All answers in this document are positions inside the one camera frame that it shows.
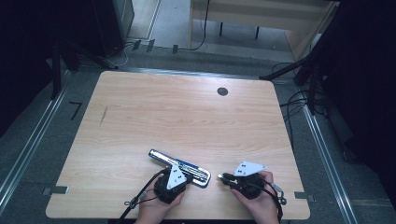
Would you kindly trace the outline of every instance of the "person's left hand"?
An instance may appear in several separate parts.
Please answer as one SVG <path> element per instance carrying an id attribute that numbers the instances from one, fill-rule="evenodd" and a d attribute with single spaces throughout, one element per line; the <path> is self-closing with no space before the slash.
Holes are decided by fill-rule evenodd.
<path id="1" fill-rule="evenodd" d="M 140 200 L 141 202 L 157 197 L 154 193 L 154 185 L 158 178 L 155 178 L 148 185 L 146 188 L 147 194 Z M 140 203 L 139 215 L 135 224 L 159 224 L 172 208 L 180 204 L 183 196 L 184 192 L 180 193 L 170 204 L 163 203 L 158 198 Z"/>

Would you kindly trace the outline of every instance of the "finger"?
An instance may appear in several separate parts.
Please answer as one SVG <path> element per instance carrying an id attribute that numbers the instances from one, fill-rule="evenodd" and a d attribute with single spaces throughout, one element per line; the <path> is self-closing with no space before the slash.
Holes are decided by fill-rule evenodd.
<path id="1" fill-rule="evenodd" d="M 260 171 L 259 176 L 268 183 L 274 183 L 274 175 L 268 171 Z"/>
<path id="2" fill-rule="evenodd" d="M 236 189 L 231 189 L 231 193 L 233 194 L 233 196 L 235 196 L 235 198 L 237 200 L 239 200 L 239 202 L 241 203 L 246 203 L 247 202 L 247 198 L 238 190 Z"/>
<path id="3" fill-rule="evenodd" d="M 172 201 L 175 205 L 178 205 L 181 203 L 181 199 L 184 197 L 184 192 L 181 192 L 177 197 Z"/>
<path id="4" fill-rule="evenodd" d="M 149 189 L 154 189 L 155 183 L 157 183 L 158 179 L 160 178 L 160 176 L 155 177 L 155 179 L 153 179 L 151 181 L 151 183 L 146 187 L 146 190 Z"/>

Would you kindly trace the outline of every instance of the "chair leg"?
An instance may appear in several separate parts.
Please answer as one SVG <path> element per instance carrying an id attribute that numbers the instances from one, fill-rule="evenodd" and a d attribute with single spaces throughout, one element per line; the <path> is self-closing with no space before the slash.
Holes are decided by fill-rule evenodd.
<path id="1" fill-rule="evenodd" d="M 259 29 L 260 29 L 260 26 L 257 27 L 257 30 L 256 30 L 256 37 L 254 37 L 255 39 L 257 39 L 257 38 L 259 37 Z"/>
<path id="2" fill-rule="evenodd" d="M 222 22 L 220 23 L 220 33 L 219 33 L 219 36 L 221 36 L 222 35 Z"/>

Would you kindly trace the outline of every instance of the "gray floor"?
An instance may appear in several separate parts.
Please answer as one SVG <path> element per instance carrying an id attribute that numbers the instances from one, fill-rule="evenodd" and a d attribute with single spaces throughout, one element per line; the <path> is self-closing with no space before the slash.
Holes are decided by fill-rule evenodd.
<path id="1" fill-rule="evenodd" d="M 177 44 L 181 48 L 187 44 L 188 19 L 186 19 L 188 1 L 166 0 L 162 2 L 150 39 L 155 39 L 151 52 L 141 46 L 137 50 L 128 48 L 125 54 L 109 59 L 113 63 L 123 64 L 120 70 L 178 73 L 199 73 L 203 76 L 219 74 L 223 77 L 257 78 L 271 74 L 286 63 L 292 63 L 292 56 L 283 31 L 261 28 L 258 40 L 254 40 L 255 28 L 234 24 L 225 24 L 223 37 L 219 37 L 219 25 L 209 22 L 206 40 L 196 51 L 179 51 L 173 54 L 171 49 Z M 202 22 L 194 24 L 194 44 L 202 37 Z M 62 101 L 56 113 L 43 132 L 35 148 L 29 165 L 0 216 L 0 223 L 107 223 L 96 219 L 50 219 L 45 215 L 49 196 L 42 190 L 56 184 L 64 165 L 68 150 L 90 101 L 94 85 L 103 71 L 95 63 L 81 58 L 83 66 L 78 72 L 64 76 L 68 83 L 62 95 Z M 285 104 L 298 89 L 294 86 L 293 72 L 274 81 L 280 104 Z M 0 139 L 0 164 L 2 181 L 6 179 L 12 165 L 22 152 L 30 134 L 50 103 L 51 85 L 40 92 L 35 101 L 20 115 L 13 126 Z M 76 106 L 70 102 L 82 104 L 76 112 Z M 287 115 L 286 107 L 282 113 Z M 349 164 L 342 158 L 341 148 L 333 133 L 330 122 L 316 115 L 318 126 L 329 149 L 332 161 L 352 202 L 353 211 L 359 223 L 396 223 L 396 213 L 391 207 L 377 176 L 363 164 Z M 304 113 L 298 111 L 291 118 L 294 154 L 303 180 L 305 192 L 315 200 L 309 202 L 311 217 L 308 220 L 291 223 L 344 223 L 333 188 L 327 175 L 317 143 L 311 132 Z M 291 139 L 289 124 L 285 121 Z"/>

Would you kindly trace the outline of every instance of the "round hole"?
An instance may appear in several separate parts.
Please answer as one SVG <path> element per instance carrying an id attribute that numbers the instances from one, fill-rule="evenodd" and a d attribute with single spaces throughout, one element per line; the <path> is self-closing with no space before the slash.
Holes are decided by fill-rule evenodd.
<path id="1" fill-rule="evenodd" d="M 228 91 L 224 87 L 220 87 L 220 88 L 218 88 L 218 94 L 222 95 L 222 96 L 225 96 L 225 95 L 228 94 Z"/>

